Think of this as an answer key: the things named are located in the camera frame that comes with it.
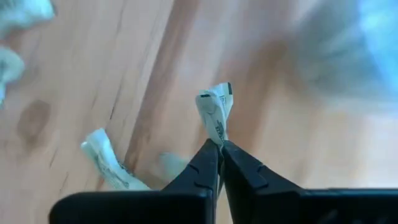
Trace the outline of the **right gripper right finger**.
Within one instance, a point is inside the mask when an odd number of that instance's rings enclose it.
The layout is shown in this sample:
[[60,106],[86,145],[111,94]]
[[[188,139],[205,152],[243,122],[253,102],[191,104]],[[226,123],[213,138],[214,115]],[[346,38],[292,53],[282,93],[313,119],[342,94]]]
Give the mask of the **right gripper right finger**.
[[234,224],[398,224],[398,189],[305,189],[230,141],[222,153]]

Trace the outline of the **purple plastic mug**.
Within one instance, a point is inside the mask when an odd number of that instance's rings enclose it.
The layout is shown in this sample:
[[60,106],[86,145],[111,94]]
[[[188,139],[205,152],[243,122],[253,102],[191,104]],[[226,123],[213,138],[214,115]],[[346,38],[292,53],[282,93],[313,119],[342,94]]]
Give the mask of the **purple plastic mug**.
[[360,27],[384,88],[398,95],[398,0],[359,0]]

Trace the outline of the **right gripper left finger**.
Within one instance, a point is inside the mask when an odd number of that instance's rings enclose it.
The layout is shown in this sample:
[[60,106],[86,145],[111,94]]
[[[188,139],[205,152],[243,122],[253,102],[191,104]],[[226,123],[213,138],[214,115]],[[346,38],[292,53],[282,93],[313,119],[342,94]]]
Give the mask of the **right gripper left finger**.
[[81,192],[59,200],[50,224],[214,224],[218,146],[207,139],[162,190]]

